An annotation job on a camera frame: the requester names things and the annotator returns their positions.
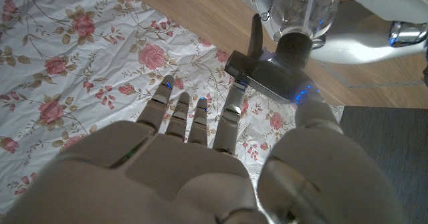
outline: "floral blanket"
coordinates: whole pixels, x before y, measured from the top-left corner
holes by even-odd
[[[212,145],[232,78],[227,53],[139,0],[0,0],[0,213],[59,151],[117,120],[135,120],[163,76],[209,102]],[[236,157],[256,180],[294,127],[295,106],[248,90]],[[342,108],[332,107],[337,118]]]

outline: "clear plastic bottle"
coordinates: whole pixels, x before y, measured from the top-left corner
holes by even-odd
[[[314,39],[323,35],[333,22],[340,0],[274,0],[271,25],[274,39],[298,32]]]

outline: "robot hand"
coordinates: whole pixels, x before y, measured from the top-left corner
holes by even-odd
[[[207,148],[204,98],[187,143],[187,93],[158,133],[173,82],[164,78],[136,122],[115,122],[61,152],[4,223],[268,223],[233,147],[218,140],[218,151]]]

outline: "robotic finger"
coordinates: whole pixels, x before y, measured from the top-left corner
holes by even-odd
[[[146,108],[137,119],[137,123],[146,124],[153,128],[153,132],[158,132],[161,127],[163,116],[167,110],[167,105],[171,92],[173,91],[174,78],[165,76]]]

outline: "dark gray mat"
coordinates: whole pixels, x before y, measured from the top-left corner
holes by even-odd
[[[340,125],[384,170],[408,224],[428,223],[428,110],[346,106]]]

